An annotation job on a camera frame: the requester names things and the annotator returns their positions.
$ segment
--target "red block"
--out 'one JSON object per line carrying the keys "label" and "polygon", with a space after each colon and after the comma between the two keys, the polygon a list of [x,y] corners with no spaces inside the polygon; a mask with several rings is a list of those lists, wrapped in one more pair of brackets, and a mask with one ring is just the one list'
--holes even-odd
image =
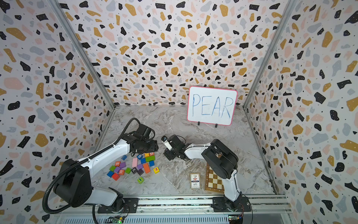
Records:
{"label": "red block", "polygon": [[115,179],[115,180],[118,180],[120,178],[120,176],[118,174],[114,173],[112,178]]}
{"label": "red block", "polygon": [[145,173],[149,173],[149,172],[150,172],[148,163],[143,164],[143,168],[144,168]]}

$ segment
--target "pink block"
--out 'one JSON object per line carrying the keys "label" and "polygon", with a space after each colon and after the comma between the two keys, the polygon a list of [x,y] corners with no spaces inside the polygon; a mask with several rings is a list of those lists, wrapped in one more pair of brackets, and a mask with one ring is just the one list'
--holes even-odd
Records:
{"label": "pink block", "polygon": [[138,158],[137,157],[133,158],[132,167],[136,167],[137,163],[138,163]]}

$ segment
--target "pink whiteboard frame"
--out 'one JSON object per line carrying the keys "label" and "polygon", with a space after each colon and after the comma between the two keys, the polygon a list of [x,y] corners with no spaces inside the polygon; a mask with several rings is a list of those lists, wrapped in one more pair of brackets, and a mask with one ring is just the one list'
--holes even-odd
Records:
{"label": "pink whiteboard frame", "polygon": [[[228,89],[221,89],[221,88],[210,88],[210,87],[202,87],[202,86],[191,86],[189,88],[189,96],[188,96],[188,111],[187,111],[187,120],[190,121],[190,122],[197,122],[197,121],[192,121],[192,120],[189,120],[188,119],[188,114],[189,114],[189,99],[190,99],[190,89],[192,87],[198,87],[198,88],[207,88],[207,89],[218,89],[218,90],[228,90]],[[238,95],[238,92],[236,90],[229,90],[229,91],[235,91],[236,92],[236,98],[235,98],[235,105],[234,105],[234,110],[232,112],[232,114],[234,115],[235,113],[235,107],[236,107],[236,101],[237,101],[237,95]],[[232,119],[233,119],[234,116],[231,116],[231,123],[229,125],[225,125],[225,124],[218,124],[218,125],[223,125],[223,126],[230,126],[232,124]]]}

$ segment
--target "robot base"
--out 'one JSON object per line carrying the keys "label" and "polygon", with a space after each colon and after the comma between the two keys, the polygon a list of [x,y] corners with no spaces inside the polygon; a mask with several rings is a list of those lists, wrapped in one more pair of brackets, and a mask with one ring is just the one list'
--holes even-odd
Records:
{"label": "robot base", "polygon": [[[137,206],[138,206],[138,198],[137,197],[126,197],[126,198],[123,198],[123,200],[124,200],[123,214],[137,212]],[[98,214],[114,214],[111,212],[110,206],[105,206],[105,205],[102,205],[102,207],[99,207],[97,212],[98,212]]]}
{"label": "robot base", "polygon": [[212,199],[213,204],[211,205],[211,207],[214,209],[214,212],[234,211],[240,213],[242,212],[242,208],[244,209],[244,211],[251,211],[250,202],[248,198],[242,197],[242,195],[240,195],[235,202],[228,200],[225,196],[213,197]]}

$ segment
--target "whiteboard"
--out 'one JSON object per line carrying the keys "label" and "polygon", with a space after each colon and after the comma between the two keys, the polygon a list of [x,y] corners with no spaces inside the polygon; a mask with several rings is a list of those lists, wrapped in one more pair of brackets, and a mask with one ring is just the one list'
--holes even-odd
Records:
{"label": "whiteboard", "polygon": [[236,90],[192,86],[189,89],[188,121],[230,125]]}

